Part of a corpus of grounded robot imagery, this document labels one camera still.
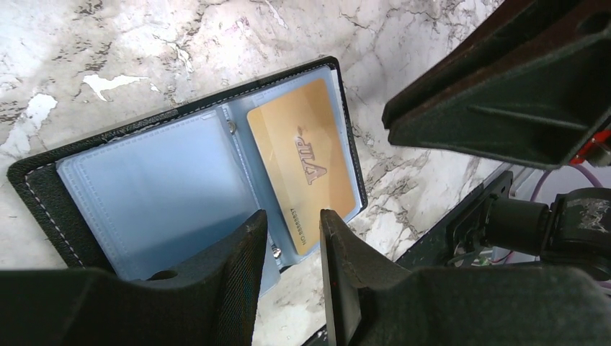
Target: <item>card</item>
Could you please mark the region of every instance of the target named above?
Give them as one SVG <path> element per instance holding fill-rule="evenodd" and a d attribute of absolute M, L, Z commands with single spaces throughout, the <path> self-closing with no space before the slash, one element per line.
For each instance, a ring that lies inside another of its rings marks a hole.
<path fill-rule="evenodd" d="M 329 93 L 317 79 L 247 115 L 298 254 L 320 239 L 321 209 L 356 206 Z"/>

